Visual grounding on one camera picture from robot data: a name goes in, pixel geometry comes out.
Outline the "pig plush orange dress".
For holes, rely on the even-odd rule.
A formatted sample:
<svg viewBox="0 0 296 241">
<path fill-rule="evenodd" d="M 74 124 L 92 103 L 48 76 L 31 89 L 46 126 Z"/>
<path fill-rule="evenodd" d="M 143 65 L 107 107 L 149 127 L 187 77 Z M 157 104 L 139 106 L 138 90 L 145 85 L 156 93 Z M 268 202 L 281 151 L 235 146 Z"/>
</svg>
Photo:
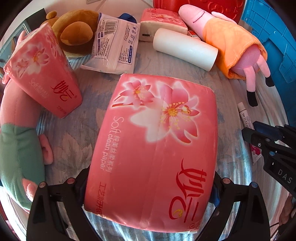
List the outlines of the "pig plush orange dress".
<svg viewBox="0 0 296 241">
<path fill-rule="evenodd" d="M 228 79 L 246 81 L 247 100 L 258 106 L 255 89 L 256 73 L 271 76 L 267 51 L 257 37 L 219 12 L 207 12 L 197 6 L 184 4 L 179 8 L 182 20 L 205 43 L 218 49 L 216 65 Z"/>
</svg>

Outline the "brown teddy bear plush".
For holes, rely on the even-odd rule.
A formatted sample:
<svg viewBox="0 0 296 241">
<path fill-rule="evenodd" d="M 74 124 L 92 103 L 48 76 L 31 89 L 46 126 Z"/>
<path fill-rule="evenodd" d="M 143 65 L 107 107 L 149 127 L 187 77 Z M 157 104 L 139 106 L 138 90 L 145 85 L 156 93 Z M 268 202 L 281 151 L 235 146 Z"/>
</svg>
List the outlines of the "brown teddy bear plush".
<svg viewBox="0 0 296 241">
<path fill-rule="evenodd" d="M 88 9 L 69 11 L 57 16 L 56 11 L 47 13 L 49 23 L 57 41 L 68 58 L 91 54 L 97 29 L 99 13 Z"/>
</svg>

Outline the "white paper roll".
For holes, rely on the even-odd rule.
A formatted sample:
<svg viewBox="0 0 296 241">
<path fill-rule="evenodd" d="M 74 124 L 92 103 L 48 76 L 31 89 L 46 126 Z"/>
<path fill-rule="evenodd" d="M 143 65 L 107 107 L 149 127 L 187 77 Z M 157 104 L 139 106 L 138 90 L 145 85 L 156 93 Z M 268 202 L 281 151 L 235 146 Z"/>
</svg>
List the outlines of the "white paper roll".
<svg viewBox="0 0 296 241">
<path fill-rule="evenodd" d="M 189 62 L 210 71 L 216 61 L 218 49 L 197 39 L 172 30 L 160 28 L 153 40 L 156 51 Z"/>
</svg>

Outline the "small blue object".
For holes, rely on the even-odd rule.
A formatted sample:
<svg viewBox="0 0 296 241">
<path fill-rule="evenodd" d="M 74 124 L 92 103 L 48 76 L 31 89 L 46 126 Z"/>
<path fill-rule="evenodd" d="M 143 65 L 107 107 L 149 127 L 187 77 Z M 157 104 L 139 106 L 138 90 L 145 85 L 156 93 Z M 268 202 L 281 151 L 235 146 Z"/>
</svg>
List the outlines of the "small blue object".
<svg viewBox="0 0 296 241">
<path fill-rule="evenodd" d="M 135 17 L 133 17 L 132 15 L 128 14 L 128 13 L 122 13 L 118 19 L 121 19 L 121 20 L 125 20 L 125 21 L 129 21 L 131 23 L 135 23 L 137 24 L 137 20 Z"/>
</svg>

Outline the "red plastic toy suitcase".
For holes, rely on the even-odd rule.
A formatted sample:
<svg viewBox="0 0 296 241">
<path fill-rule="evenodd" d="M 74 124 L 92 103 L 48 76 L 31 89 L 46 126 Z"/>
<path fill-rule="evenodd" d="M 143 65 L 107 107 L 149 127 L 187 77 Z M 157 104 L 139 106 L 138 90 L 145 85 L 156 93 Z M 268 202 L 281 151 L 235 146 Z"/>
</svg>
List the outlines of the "red plastic toy suitcase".
<svg viewBox="0 0 296 241">
<path fill-rule="evenodd" d="M 153 7 L 178 12 L 180 7 L 191 4 L 209 13 L 215 11 L 239 23 L 246 0 L 153 0 Z"/>
</svg>

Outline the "blue plastic crate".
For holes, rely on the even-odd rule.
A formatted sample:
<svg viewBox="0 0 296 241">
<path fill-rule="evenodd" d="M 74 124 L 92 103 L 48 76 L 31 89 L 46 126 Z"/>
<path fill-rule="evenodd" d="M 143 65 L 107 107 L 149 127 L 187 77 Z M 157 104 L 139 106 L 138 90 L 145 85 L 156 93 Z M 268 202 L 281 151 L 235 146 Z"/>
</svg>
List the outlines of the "blue plastic crate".
<svg viewBox="0 0 296 241">
<path fill-rule="evenodd" d="M 268 53 L 271 78 L 281 97 L 288 123 L 295 126 L 295 39 L 266 1 L 247 1 L 241 20 Z"/>
</svg>

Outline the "white plastic wipes packet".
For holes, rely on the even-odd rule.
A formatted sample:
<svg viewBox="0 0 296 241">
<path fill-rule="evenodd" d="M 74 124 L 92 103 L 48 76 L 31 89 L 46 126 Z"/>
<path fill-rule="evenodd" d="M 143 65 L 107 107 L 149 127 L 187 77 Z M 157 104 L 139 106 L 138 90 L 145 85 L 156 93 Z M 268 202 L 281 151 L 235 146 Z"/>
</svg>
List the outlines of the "white plastic wipes packet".
<svg viewBox="0 0 296 241">
<path fill-rule="evenodd" d="M 108 74 L 132 74 L 140 23 L 99 14 L 91 58 L 81 69 Z"/>
</svg>

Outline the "pig plush green shirt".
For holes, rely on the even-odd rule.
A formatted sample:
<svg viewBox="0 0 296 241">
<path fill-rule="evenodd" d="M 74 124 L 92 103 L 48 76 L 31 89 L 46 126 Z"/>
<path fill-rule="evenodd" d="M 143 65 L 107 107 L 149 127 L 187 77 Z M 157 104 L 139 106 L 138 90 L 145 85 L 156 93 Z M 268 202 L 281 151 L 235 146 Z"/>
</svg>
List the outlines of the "pig plush green shirt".
<svg viewBox="0 0 296 241">
<path fill-rule="evenodd" d="M 42 107 L 15 81 L 4 77 L 1 100 L 1 186 L 24 210 L 30 211 L 36 190 L 53 162 L 47 137 L 38 135 Z"/>
</svg>

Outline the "large pink tissue pack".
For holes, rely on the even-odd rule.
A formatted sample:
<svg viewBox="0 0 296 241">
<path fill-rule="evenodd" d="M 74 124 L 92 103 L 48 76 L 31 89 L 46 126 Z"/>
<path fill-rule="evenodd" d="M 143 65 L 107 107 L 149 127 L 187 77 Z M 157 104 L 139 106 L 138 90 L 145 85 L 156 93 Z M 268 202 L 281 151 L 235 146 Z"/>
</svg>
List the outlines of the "large pink tissue pack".
<svg viewBox="0 0 296 241">
<path fill-rule="evenodd" d="M 172 77 L 123 74 L 94 148 L 84 208 L 152 232 L 195 232 L 216 168 L 214 91 Z"/>
</svg>

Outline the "small pink tissue pack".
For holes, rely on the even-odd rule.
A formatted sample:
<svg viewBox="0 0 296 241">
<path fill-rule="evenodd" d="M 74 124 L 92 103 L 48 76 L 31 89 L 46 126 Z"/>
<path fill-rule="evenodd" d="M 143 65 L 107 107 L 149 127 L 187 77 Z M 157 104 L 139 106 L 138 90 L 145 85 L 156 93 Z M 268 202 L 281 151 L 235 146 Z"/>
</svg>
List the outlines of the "small pink tissue pack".
<svg viewBox="0 0 296 241">
<path fill-rule="evenodd" d="M 159 28 L 185 35 L 188 32 L 186 24 L 177 13 L 165 9 L 144 9 L 140 18 L 139 40 L 152 42 Z"/>
</svg>

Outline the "pink tissue pack upright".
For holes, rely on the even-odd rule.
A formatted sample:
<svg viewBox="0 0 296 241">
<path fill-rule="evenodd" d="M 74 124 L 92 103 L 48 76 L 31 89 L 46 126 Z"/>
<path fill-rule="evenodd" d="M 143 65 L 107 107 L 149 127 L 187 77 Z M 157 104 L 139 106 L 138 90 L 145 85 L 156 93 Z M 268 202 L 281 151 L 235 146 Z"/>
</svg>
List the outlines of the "pink tissue pack upright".
<svg viewBox="0 0 296 241">
<path fill-rule="evenodd" d="M 66 117 L 82 103 L 77 78 L 48 23 L 20 41 L 4 72 L 59 118 Z"/>
</svg>

